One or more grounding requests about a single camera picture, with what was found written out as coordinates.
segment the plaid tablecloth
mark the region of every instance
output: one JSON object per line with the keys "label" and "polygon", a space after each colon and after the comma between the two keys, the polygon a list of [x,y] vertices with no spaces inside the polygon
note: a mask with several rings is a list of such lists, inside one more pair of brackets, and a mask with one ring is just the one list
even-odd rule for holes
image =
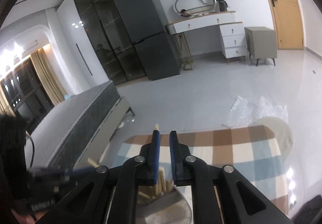
{"label": "plaid tablecloth", "polygon": [[[142,145],[150,143],[151,135],[137,135],[126,140],[112,167],[140,153]],[[233,165],[258,190],[270,199],[284,214],[288,214],[288,187],[283,169],[281,153],[274,133],[265,126],[240,129],[194,132],[178,134],[180,143],[189,147],[192,155],[207,164],[222,167]],[[170,179],[171,160],[169,134],[161,135],[160,166],[165,168],[166,179]],[[191,189],[180,187],[191,204]]]}

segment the refrigerator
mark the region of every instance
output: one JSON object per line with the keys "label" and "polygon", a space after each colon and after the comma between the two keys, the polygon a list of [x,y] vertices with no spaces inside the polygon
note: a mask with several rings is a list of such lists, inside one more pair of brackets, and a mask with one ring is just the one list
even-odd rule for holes
{"label": "refrigerator", "polygon": [[114,0],[150,80],[180,74],[181,59],[160,0]]}

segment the white drawer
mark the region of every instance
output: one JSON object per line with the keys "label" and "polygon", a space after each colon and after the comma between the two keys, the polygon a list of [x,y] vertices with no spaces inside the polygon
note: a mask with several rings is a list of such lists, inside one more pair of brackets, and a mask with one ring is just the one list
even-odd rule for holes
{"label": "white drawer", "polygon": [[248,54],[248,51],[246,46],[240,46],[240,47],[226,48],[223,50],[223,54],[227,59],[229,59],[234,57],[246,56]]}
{"label": "white drawer", "polygon": [[231,23],[236,21],[235,12],[224,12],[217,14],[209,14],[201,17],[194,17],[187,20],[179,21],[168,25],[170,34],[176,34],[189,30],[199,29],[203,27]]}
{"label": "white drawer", "polygon": [[246,36],[242,34],[223,37],[223,45],[224,48],[246,46]]}
{"label": "white drawer", "polygon": [[220,25],[220,32],[222,36],[245,34],[243,23],[233,23]]}

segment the clear plastic wrap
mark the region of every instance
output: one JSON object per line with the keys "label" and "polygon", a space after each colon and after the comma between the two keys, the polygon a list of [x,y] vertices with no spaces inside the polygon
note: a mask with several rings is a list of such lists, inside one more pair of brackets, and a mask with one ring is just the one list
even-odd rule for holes
{"label": "clear plastic wrap", "polygon": [[257,102],[238,96],[228,115],[227,124],[223,126],[247,127],[263,117],[277,117],[289,122],[286,105],[276,106],[263,96]]}

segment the glossy floor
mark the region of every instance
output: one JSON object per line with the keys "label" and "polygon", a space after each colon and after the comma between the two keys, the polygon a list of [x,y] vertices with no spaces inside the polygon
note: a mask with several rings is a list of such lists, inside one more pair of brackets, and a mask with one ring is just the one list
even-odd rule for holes
{"label": "glossy floor", "polygon": [[111,165],[121,143],[137,134],[160,131],[195,132],[223,128],[237,96],[258,100],[264,96],[287,105],[294,146],[285,167],[294,171],[296,204],[322,192],[322,60],[306,51],[279,51],[276,67],[271,60],[232,61],[203,59],[193,71],[157,81],[142,81],[119,88],[134,112],[111,139],[103,164]]}

